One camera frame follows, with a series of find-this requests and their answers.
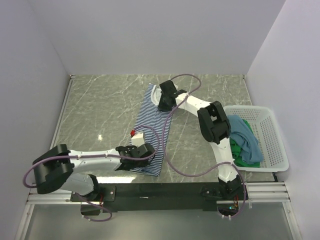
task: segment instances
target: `striped cloth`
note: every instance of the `striped cloth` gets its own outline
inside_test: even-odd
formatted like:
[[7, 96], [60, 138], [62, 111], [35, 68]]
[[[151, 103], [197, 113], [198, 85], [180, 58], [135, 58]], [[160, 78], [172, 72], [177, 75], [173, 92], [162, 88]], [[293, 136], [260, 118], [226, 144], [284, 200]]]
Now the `striped cloth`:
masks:
[[[158, 133], [159, 138], [161, 138], [162, 130], [165, 125], [165, 120], [167, 116], [169, 115], [169, 112], [163, 112], [158, 110], [158, 106], [155, 105], [152, 101], [152, 94], [156, 89], [156, 85], [149, 84], [148, 88], [144, 94], [138, 116], [135, 121], [134, 127], [138, 127], [141, 125], [146, 125], [153, 127], [154, 130]], [[169, 118], [167, 125], [165, 127], [164, 131], [164, 144], [167, 144], [167, 139], [169, 135], [170, 125], [171, 125], [171, 119], [172, 116]], [[146, 143], [150, 143], [154, 149], [157, 148], [157, 137], [156, 135], [147, 128], [141, 128], [138, 131], [144, 132], [144, 139]], [[150, 176], [159, 176], [161, 172], [161, 166], [162, 162], [164, 160], [164, 150], [161, 147], [156, 152], [155, 156], [150, 161], [150, 165], [144, 166], [144, 167], [136, 167], [132, 169], [132, 172], [139, 173], [139, 174], [145, 174]]]

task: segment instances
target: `laundry basket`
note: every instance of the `laundry basket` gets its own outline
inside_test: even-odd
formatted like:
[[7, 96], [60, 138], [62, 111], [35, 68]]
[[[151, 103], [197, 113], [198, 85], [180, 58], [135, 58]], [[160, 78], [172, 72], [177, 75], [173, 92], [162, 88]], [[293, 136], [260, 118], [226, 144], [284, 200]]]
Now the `laundry basket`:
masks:
[[262, 106], [225, 106], [226, 115], [238, 115], [247, 120], [253, 134], [259, 141], [263, 155], [260, 167], [238, 167], [249, 172], [282, 172], [289, 168], [289, 162], [273, 112]]

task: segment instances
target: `blue cloth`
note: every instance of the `blue cloth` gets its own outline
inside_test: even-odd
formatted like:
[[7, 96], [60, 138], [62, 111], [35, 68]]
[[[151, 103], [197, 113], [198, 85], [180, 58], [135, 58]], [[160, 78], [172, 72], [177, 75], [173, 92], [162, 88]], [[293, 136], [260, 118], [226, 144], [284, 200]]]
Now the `blue cloth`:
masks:
[[[156, 85], [153, 85], [153, 84], [148, 85], [148, 88], [144, 94], [144, 97], [138, 112], [138, 116], [136, 117], [134, 127], [136, 128], [141, 125], [153, 127], [156, 133], [159, 135], [159, 138], [161, 138], [162, 130], [165, 125], [165, 120], [169, 115], [169, 112], [159, 111], [158, 106], [152, 102], [151, 97], [155, 87]], [[164, 130], [164, 145], [167, 144], [171, 120], [172, 120], [172, 115], [168, 119], [167, 125]], [[146, 143], [150, 143], [154, 149], [157, 148], [157, 144], [158, 144], [157, 137], [152, 130], [147, 128], [141, 128], [138, 131], [144, 132], [144, 140]], [[156, 176], [156, 177], [159, 176], [161, 172], [162, 162], [165, 156], [161, 143], [159, 146], [160, 147], [156, 152], [155, 156], [153, 157], [153, 159], [149, 160], [150, 165], [144, 166], [144, 167], [136, 167], [131, 171], [139, 174], [150, 175], [150, 176]]]
[[227, 117], [231, 125], [230, 138], [241, 147], [240, 156], [242, 161], [247, 164], [262, 162], [264, 157], [259, 148], [259, 141], [245, 122], [237, 115], [229, 115]]

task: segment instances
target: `green towel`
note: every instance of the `green towel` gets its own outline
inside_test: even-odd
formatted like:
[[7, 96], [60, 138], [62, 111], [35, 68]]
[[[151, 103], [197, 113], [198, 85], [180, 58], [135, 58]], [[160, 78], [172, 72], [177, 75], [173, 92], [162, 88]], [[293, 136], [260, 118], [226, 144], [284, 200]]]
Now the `green towel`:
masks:
[[[242, 119], [244, 123], [248, 126], [250, 131], [254, 133], [250, 127], [250, 124]], [[241, 147], [236, 143], [235, 140], [230, 138], [230, 146], [231, 146], [231, 152], [232, 152], [232, 157], [234, 159], [234, 164], [237, 165], [238, 167], [245, 167], [245, 168], [260, 168], [260, 162], [256, 162], [254, 164], [247, 164], [246, 162], [242, 161], [242, 157], [240, 156], [241, 152]]]

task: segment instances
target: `marble table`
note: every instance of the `marble table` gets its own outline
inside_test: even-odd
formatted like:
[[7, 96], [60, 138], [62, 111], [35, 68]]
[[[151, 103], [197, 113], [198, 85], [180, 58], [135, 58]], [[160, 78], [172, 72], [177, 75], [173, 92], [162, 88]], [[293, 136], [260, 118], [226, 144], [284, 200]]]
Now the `marble table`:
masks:
[[[58, 123], [56, 144], [67, 144], [79, 151], [102, 151], [129, 144], [142, 98], [149, 83], [159, 84], [173, 75], [73, 75], [63, 114]], [[226, 105], [251, 105], [242, 75], [200, 74], [202, 87], [194, 96]], [[190, 91], [197, 84], [190, 76], [176, 78], [179, 89]], [[173, 115], [167, 153], [172, 163], [187, 174], [207, 170], [216, 164], [210, 145], [201, 135], [198, 118], [178, 109]], [[90, 172], [101, 183], [179, 183], [217, 182], [218, 170], [201, 177], [184, 177], [173, 171], [166, 161], [158, 177], [129, 171]], [[248, 182], [274, 182], [271, 172], [243, 172]]]

